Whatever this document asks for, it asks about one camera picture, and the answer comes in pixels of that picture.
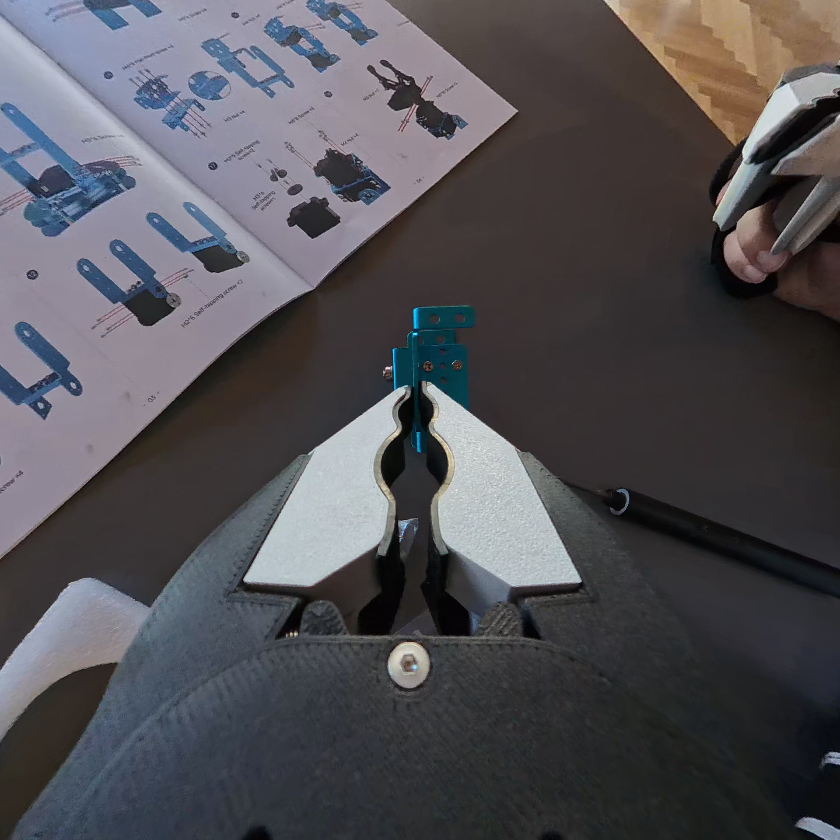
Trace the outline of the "person's right hand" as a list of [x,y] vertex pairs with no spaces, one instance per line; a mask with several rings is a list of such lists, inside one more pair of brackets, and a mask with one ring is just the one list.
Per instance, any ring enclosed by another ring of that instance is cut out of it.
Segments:
[[759,284],[771,274],[778,281],[773,295],[803,310],[839,321],[839,244],[817,239],[796,255],[771,253],[779,235],[774,225],[775,208],[787,186],[772,187],[729,232],[723,243],[723,258],[732,274]]

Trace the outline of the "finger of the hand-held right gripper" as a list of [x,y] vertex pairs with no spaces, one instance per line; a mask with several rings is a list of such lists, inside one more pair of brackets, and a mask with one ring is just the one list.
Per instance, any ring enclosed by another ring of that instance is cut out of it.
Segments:
[[761,205],[768,189],[801,179],[775,174],[776,167],[838,123],[838,90],[838,65],[805,66],[783,75],[742,147],[742,162],[712,218],[720,231],[733,229],[754,205]]
[[786,155],[775,174],[801,177],[773,212],[779,235],[771,253],[802,251],[839,212],[839,125],[832,123]]

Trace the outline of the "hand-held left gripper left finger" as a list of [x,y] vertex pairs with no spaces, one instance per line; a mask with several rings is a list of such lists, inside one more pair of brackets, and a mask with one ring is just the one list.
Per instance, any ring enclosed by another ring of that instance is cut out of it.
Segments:
[[409,387],[310,453],[243,583],[335,604],[354,632],[390,632],[405,586],[392,484],[405,465]]

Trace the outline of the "blue metal bracket assembly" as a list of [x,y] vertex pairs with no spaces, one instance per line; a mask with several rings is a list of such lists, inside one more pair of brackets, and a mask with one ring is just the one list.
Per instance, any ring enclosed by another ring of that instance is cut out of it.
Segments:
[[469,406],[467,349],[458,342],[456,331],[473,327],[475,318],[471,306],[415,308],[406,346],[394,348],[392,364],[383,370],[384,378],[395,388],[413,388],[411,443],[419,454],[426,451],[427,442],[427,421],[419,396],[423,382],[436,385],[462,407]]

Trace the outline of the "black screwdriver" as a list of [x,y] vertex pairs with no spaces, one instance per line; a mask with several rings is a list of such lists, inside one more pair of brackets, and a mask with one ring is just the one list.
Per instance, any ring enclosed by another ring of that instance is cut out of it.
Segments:
[[598,497],[615,517],[726,555],[814,592],[839,596],[839,569],[829,563],[782,548],[636,490],[624,487],[592,490],[573,483],[568,483],[568,486]]

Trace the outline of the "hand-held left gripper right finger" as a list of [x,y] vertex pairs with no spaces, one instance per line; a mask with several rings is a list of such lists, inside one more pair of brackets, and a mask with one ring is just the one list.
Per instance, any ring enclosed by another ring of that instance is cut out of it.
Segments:
[[524,465],[504,437],[430,383],[422,385],[430,508],[423,593],[442,635],[468,635],[498,602],[575,592],[582,580]]

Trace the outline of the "white foam packing piece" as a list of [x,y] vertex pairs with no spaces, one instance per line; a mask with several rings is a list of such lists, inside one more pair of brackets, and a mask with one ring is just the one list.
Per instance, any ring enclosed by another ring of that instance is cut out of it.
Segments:
[[118,663],[149,611],[99,580],[69,583],[2,666],[1,736],[61,679]]

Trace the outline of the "assembly instruction booklet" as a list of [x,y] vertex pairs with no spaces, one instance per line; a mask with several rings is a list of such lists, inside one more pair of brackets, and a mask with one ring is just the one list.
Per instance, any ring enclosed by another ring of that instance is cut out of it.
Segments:
[[2,554],[516,113],[387,2],[2,2]]

